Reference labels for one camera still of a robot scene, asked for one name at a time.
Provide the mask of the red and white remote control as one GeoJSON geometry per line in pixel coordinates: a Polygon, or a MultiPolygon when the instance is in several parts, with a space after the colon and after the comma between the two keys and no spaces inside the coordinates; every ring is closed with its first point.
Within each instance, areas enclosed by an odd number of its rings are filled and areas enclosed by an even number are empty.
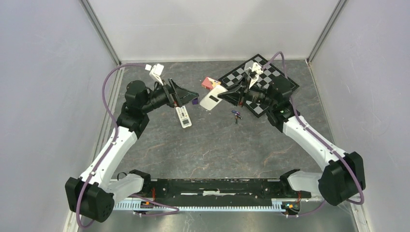
{"type": "Polygon", "coordinates": [[[200,106],[204,109],[211,111],[215,106],[217,106],[222,99],[218,97],[219,94],[228,91],[225,87],[221,85],[215,86],[201,101],[200,106]]]}

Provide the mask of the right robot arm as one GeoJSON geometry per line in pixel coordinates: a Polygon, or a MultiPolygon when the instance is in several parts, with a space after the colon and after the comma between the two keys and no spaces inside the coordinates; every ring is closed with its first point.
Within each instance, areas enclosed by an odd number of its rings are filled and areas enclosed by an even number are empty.
{"type": "Polygon", "coordinates": [[[297,142],[320,167],[320,173],[301,170],[285,175],[279,191],[292,197],[298,191],[319,194],[327,203],[337,206],[344,201],[356,205],[365,202],[366,188],[363,158],[357,152],[347,153],[331,144],[319,134],[293,105],[293,83],[286,77],[278,77],[267,89],[250,85],[249,78],[242,78],[234,86],[217,96],[232,105],[249,101],[268,107],[269,123],[297,142]]]}

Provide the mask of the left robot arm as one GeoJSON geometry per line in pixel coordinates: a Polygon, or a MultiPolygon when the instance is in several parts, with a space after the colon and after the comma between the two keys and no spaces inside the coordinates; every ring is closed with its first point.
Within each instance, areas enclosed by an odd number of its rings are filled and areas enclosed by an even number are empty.
{"type": "Polygon", "coordinates": [[[109,140],[92,164],[78,178],[70,177],[65,184],[69,209],[78,217],[104,222],[122,200],[135,193],[148,196],[152,191],[149,174],[130,171],[116,182],[111,182],[111,177],[148,125],[148,113],[164,105],[182,107],[197,97],[197,92],[178,86],[172,79],[157,84],[153,90],[140,80],[128,83],[125,102],[109,140]]]}

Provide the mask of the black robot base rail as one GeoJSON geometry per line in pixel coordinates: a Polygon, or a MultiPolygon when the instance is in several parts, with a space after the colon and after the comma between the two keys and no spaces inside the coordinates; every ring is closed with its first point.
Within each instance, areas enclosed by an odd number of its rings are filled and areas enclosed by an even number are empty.
{"type": "Polygon", "coordinates": [[[114,210],[148,212],[279,212],[298,211],[308,191],[293,190],[285,178],[149,179],[136,197],[114,210]]]}

